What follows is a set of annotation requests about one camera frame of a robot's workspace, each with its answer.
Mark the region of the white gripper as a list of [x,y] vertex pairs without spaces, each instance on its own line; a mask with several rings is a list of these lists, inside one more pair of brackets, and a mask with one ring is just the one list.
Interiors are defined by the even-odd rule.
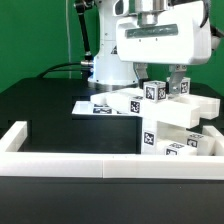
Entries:
[[140,88],[148,80],[146,63],[175,64],[169,66],[169,93],[181,92],[186,65],[211,56],[209,11],[209,0],[135,0],[132,14],[117,16],[117,53],[139,62],[133,69]]

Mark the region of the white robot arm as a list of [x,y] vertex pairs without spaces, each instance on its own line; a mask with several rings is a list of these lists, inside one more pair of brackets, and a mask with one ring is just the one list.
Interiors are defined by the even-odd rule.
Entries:
[[[224,31],[210,23],[211,0],[75,0],[85,59],[92,63],[88,82],[108,89],[147,80],[148,64],[167,64],[167,90],[181,92],[188,65],[206,63]],[[85,12],[97,8],[100,47],[90,50]]]

